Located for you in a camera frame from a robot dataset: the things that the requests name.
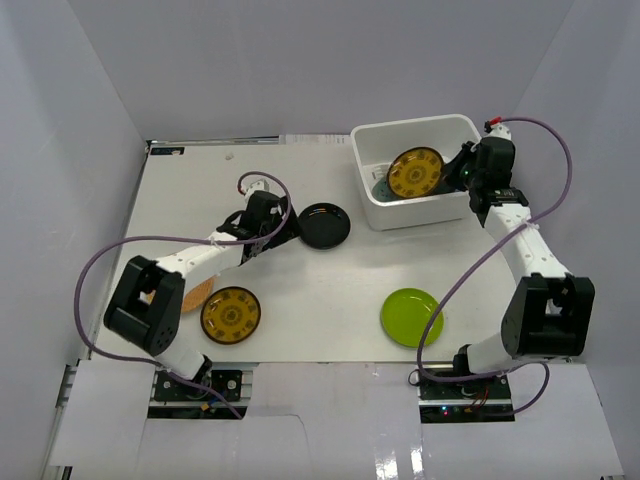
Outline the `large yellow patterned plate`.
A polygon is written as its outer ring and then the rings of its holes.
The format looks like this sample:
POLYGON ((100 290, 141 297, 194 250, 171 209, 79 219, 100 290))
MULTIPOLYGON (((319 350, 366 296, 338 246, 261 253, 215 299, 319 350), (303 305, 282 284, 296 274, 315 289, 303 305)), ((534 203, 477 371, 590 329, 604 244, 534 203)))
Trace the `large yellow patterned plate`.
POLYGON ((431 147, 414 147, 393 160, 386 180, 391 192, 401 199, 431 195, 440 184, 444 159, 431 147))

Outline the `light green ceramic plate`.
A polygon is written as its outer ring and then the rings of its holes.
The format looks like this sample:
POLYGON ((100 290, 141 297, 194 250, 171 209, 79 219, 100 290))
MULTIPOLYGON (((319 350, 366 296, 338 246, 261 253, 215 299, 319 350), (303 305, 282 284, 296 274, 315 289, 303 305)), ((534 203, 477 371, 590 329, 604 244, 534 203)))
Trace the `light green ceramic plate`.
POLYGON ((393 202, 398 199, 389 187, 386 179, 380 179, 371 190, 372 197, 381 203, 393 202))

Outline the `small yellow patterned plate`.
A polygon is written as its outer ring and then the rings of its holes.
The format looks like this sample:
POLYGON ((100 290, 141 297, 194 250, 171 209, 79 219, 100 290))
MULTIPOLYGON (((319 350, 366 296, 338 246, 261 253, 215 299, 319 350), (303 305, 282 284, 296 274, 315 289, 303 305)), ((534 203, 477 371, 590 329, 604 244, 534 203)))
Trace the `small yellow patterned plate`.
POLYGON ((262 309, 258 298, 248 289, 226 287, 212 293, 200 312, 204 334, 221 345, 238 344, 258 328, 262 309))

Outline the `lime green plate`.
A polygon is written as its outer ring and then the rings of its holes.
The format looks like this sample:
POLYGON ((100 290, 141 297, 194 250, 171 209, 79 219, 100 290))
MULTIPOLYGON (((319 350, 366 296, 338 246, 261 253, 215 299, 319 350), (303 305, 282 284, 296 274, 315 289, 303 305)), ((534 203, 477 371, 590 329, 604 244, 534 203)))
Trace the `lime green plate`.
POLYGON ((425 327, 439 302, 416 288, 392 292, 383 302, 380 322, 386 335, 396 344, 417 349, 425 327))

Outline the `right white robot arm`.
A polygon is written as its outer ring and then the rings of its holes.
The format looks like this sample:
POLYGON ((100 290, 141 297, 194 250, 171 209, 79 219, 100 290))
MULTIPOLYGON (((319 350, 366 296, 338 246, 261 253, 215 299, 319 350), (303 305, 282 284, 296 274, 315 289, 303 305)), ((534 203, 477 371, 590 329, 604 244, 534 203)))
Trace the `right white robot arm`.
POLYGON ((551 252, 533 221, 524 194, 511 186, 512 141, 484 137, 466 142, 444 169, 444 182, 469 194, 471 211, 491 235, 516 283, 497 333, 462 346, 453 359, 451 384, 472 399, 496 375, 528 360, 583 353, 595 286, 573 275, 551 252))

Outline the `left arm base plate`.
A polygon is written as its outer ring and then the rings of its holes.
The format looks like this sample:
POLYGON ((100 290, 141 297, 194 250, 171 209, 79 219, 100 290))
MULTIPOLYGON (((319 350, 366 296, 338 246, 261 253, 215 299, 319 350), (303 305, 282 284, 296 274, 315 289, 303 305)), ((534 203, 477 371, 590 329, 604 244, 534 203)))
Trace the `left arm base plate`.
MULTIPOLYGON (((204 385, 217 391, 227 401, 241 399, 243 372, 241 370, 212 370, 205 378, 204 385)), ((173 379, 167 372, 156 374, 152 399, 157 402, 210 401, 217 397, 201 389, 184 385, 173 379)))

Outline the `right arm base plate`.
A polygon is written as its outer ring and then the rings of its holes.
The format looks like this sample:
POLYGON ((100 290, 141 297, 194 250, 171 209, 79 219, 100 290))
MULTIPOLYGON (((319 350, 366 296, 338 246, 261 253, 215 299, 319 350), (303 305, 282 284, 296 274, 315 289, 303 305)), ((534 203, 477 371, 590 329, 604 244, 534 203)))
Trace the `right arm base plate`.
POLYGON ((505 376, 462 383, 434 382, 414 369, 408 383, 417 389, 423 425, 515 421, 505 376))

